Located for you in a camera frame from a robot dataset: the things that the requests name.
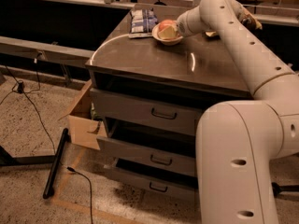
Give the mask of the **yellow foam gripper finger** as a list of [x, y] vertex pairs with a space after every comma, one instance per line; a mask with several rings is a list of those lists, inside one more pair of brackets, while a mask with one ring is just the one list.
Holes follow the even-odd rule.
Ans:
[[178, 31], [177, 28], [174, 26], [159, 27], [158, 36], [162, 40], [173, 40], [178, 37]]

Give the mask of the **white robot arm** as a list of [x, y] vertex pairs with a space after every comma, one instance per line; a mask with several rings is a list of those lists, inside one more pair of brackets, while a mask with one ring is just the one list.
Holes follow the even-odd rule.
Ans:
[[196, 131], [202, 224], [279, 224], [269, 162], [299, 150], [299, 76], [241, 22], [235, 0], [201, 0], [181, 35], [216, 32], [252, 98], [213, 105]]

